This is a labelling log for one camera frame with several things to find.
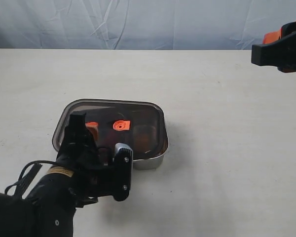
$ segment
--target tabletop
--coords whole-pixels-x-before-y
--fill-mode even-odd
[[[134,170],[126,201],[79,209],[75,237],[296,236],[296,73],[250,58],[0,49],[0,192],[26,163],[55,160],[51,138],[71,101],[147,101],[165,114],[164,162]]]

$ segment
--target yellow label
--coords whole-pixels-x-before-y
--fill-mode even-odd
[[[66,168],[57,166],[57,167],[50,168],[46,174],[64,174],[68,177],[72,177],[74,172]]]

